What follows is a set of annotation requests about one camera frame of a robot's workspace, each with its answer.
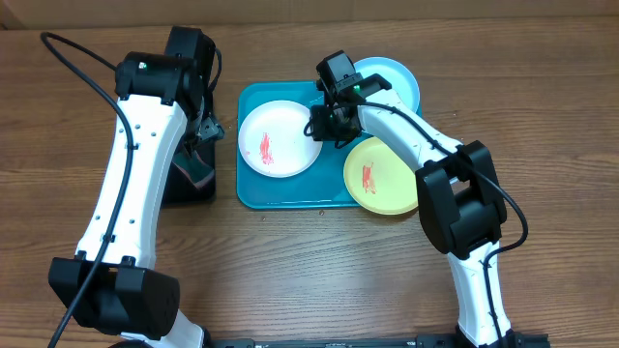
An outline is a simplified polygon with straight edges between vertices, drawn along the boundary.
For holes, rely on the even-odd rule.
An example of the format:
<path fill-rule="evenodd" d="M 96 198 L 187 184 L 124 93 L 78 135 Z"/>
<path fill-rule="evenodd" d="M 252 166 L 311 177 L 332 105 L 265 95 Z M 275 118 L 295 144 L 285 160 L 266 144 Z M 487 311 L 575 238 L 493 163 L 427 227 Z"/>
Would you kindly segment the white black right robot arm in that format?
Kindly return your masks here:
<path fill-rule="evenodd" d="M 501 296 L 492 292 L 500 286 L 496 263 L 508 197 L 489 150 L 436 130 L 383 76 L 357 72 L 343 51 L 324 58 L 316 71 L 325 101 L 311 108 L 304 134 L 340 149 L 366 132 L 413 170 L 420 223 L 452 269 L 459 334 L 471 347 L 508 346 L 511 324 Z"/>

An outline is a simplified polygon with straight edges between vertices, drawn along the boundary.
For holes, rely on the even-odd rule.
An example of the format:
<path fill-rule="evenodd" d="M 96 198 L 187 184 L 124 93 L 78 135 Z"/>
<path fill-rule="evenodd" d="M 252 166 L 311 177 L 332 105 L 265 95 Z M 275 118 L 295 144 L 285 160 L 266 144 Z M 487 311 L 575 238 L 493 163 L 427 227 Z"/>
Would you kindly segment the white plate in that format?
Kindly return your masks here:
<path fill-rule="evenodd" d="M 304 134 L 310 110 L 294 101 L 268 101 L 242 122 L 238 148 L 255 172 L 287 178 L 308 169 L 322 150 L 322 141 Z"/>

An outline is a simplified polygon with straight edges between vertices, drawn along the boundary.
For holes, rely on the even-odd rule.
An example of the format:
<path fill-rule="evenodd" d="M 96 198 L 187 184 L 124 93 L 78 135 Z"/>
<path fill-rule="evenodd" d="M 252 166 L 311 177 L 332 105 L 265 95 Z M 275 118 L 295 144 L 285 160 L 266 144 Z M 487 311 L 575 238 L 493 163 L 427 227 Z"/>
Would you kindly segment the green pink sponge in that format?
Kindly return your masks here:
<path fill-rule="evenodd" d="M 196 151 L 174 155 L 172 163 L 196 189 L 204 189 L 215 178 L 215 169 L 202 160 Z"/>

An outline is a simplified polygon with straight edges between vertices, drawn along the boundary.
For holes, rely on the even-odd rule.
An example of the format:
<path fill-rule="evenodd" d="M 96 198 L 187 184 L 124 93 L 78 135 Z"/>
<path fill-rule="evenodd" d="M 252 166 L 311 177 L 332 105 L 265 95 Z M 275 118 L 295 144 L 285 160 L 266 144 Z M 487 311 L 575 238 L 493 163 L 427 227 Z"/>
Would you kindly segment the yellow plate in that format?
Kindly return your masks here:
<path fill-rule="evenodd" d="M 373 213 L 396 216 L 418 208 L 413 171 L 376 137 L 360 142 L 348 154 L 343 180 L 352 198 Z"/>

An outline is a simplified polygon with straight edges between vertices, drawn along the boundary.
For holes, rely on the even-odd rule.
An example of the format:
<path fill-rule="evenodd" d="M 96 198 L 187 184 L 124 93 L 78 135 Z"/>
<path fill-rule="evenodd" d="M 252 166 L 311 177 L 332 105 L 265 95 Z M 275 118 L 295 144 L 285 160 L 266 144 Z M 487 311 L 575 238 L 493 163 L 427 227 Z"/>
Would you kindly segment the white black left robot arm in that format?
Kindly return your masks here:
<path fill-rule="evenodd" d="M 181 311 L 178 279 L 155 269 L 156 234 L 163 204 L 215 195 L 221 52 L 175 26 L 163 53 L 130 52 L 113 71 L 104 99 L 117 122 L 99 200 L 74 256 L 52 260 L 49 285 L 65 321 L 123 347 L 206 347 L 208 331 Z"/>

